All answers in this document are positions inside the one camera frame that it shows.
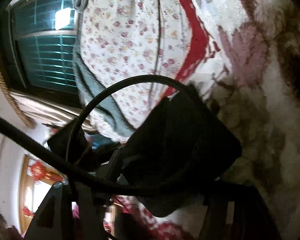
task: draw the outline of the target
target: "red stripe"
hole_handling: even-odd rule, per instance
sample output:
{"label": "red stripe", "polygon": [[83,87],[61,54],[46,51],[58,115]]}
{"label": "red stripe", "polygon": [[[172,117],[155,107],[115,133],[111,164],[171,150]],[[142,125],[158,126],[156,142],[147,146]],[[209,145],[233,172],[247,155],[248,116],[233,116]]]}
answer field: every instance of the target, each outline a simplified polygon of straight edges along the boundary
{"label": "red stripe", "polygon": [[[208,44],[208,34],[201,28],[192,0],[179,0],[181,6],[186,12],[190,28],[192,29],[192,39],[190,43],[189,53],[186,60],[175,77],[175,80],[184,82],[196,70],[198,64],[204,59],[206,47]],[[171,96],[175,92],[174,88],[169,87],[164,93],[164,97]]]}

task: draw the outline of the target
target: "curtain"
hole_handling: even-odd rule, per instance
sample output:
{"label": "curtain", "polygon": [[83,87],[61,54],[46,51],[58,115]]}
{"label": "curtain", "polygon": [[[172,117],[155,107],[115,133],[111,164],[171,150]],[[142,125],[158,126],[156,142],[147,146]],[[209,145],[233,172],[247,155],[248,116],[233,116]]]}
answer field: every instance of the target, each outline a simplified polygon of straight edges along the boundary
{"label": "curtain", "polygon": [[[21,111],[39,123],[63,127],[72,119],[79,116],[81,112],[81,109],[59,105],[19,91],[11,91],[10,94],[17,102]],[[90,125],[89,119],[85,120],[82,128],[88,131],[95,130]]]}

